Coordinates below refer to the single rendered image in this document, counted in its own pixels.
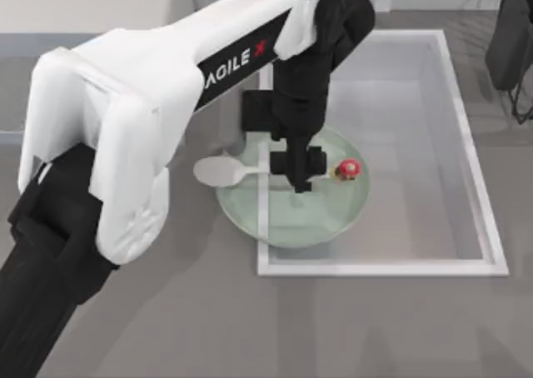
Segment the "white spoon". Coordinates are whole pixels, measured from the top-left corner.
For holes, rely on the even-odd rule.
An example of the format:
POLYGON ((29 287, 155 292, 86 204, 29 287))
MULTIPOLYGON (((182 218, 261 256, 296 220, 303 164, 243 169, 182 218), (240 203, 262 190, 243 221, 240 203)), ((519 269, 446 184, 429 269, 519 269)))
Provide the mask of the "white spoon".
POLYGON ((262 173, 269 174, 270 168, 247 166, 228 156, 205 157, 193 167, 194 177, 210 187, 233 187, 249 175, 262 173))

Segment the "pale green plate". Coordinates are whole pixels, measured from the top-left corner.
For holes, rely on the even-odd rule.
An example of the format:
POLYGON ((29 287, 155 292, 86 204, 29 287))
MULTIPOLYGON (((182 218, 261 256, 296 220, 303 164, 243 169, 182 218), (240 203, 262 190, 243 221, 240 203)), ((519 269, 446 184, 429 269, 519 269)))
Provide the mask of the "pale green plate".
POLYGON ((217 201, 227 218, 247 235, 271 246, 297 249, 332 241, 350 228, 361 214, 371 189, 362 155, 333 127, 325 126, 311 141, 327 155, 329 168, 347 159, 360 165, 352 181, 313 179, 312 191, 296 193, 284 176, 268 177, 268 233, 258 228, 258 176, 246 177, 233 187, 217 188, 217 201))

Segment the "red mushroom toy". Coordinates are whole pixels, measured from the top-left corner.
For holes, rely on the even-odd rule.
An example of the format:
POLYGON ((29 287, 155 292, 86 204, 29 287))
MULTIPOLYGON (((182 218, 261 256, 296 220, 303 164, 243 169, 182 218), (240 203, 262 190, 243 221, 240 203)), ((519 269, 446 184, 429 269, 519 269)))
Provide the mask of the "red mushroom toy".
POLYGON ((361 173, 361 164, 357 159, 347 158, 340 161, 332 170, 331 177, 339 182, 355 180, 361 173))

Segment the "white sink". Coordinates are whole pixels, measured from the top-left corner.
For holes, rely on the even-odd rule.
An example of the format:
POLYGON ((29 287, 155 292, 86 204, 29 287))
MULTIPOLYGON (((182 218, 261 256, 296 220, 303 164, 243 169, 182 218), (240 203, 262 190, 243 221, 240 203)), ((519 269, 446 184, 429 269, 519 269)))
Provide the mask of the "white sink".
POLYGON ((356 223, 328 244, 259 244, 257 273, 507 276, 443 31, 375 30, 331 84, 328 122, 362 154, 369 197, 356 223))

